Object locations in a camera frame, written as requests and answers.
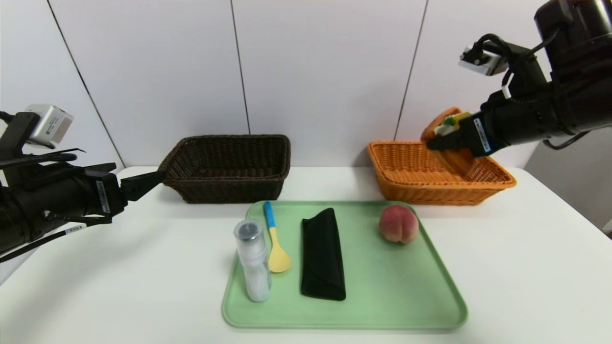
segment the yellow spoon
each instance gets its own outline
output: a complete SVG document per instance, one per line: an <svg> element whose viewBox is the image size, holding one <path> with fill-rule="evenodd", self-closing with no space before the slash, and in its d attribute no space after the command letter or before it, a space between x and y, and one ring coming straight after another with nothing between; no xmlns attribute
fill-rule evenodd
<svg viewBox="0 0 612 344"><path fill-rule="evenodd" d="M264 202L264 213L266 214L266 222L270 230L270 238L272 239L272 250L268 258L268 266L272 272L287 271L291 267L291 259L278 242L274 213L272 212L272 205L268 201Z"/></svg>

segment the orange wicker basket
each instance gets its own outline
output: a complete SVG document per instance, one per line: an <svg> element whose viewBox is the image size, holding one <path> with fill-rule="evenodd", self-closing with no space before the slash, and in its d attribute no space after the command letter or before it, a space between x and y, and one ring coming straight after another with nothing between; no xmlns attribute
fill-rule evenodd
<svg viewBox="0 0 612 344"><path fill-rule="evenodd" d="M473 205L517 184L489 157L477 159L464 178L451 173L420 142L372 142L368 152L376 168L378 187L388 200Z"/></svg>

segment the plastic tray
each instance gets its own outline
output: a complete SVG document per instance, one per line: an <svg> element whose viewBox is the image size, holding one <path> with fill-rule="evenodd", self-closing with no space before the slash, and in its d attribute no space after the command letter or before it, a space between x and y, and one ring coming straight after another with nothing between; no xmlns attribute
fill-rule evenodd
<svg viewBox="0 0 612 344"><path fill-rule="evenodd" d="M235 260L223 300L225 320L250 328L453 329L463 325L467 306L423 226L417 239L406 246L379 235L380 213L391 204L408 206L397 201L272 202L279 240L292 266L272 275L270 298L257 303L248 298L242 266ZM302 219L326 208L335 210L340 233L346 283L346 300L340 302L300 294ZM251 206L247 218L265 223L263 202Z"/></svg>

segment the clear plastic bottle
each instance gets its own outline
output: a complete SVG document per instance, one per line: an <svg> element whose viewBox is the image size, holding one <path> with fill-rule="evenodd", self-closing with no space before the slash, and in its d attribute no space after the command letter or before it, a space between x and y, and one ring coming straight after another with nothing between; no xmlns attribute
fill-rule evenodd
<svg viewBox="0 0 612 344"><path fill-rule="evenodd" d="M267 264L264 227L257 220L247 219L236 225L234 236L248 296L255 302L265 301L270 296L272 278Z"/></svg>

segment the blue spoon handle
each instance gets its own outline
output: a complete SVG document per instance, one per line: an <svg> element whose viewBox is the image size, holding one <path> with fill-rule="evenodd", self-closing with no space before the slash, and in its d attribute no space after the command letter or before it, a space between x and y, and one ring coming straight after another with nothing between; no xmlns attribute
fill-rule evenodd
<svg viewBox="0 0 612 344"><path fill-rule="evenodd" d="M276 223L274 222L274 213L272 212L272 204L270 204L269 201L264 202L264 212L266 213L268 228L276 227Z"/></svg>

